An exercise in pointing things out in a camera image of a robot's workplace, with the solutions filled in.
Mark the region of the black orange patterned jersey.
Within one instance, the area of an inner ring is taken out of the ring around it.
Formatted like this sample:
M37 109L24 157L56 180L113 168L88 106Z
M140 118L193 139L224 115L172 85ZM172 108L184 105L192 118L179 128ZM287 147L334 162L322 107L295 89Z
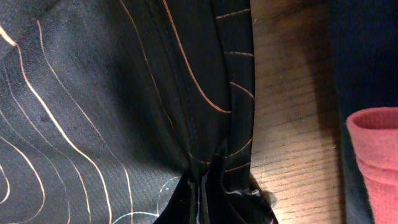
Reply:
M1 0L2 223L275 223L249 1Z

